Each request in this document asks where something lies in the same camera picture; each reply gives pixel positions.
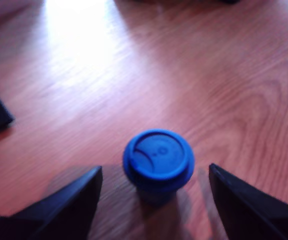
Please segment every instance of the wood grain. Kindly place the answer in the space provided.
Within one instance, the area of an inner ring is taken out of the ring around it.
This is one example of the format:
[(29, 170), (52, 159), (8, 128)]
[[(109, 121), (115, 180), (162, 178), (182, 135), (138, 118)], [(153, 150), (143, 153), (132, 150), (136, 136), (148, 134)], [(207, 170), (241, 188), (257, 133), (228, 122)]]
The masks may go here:
[[(99, 240), (226, 240), (216, 163), (288, 203), (288, 0), (70, 0), (0, 20), (0, 215), (102, 165)], [(188, 140), (195, 172), (161, 209), (121, 159), (149, 128)]]

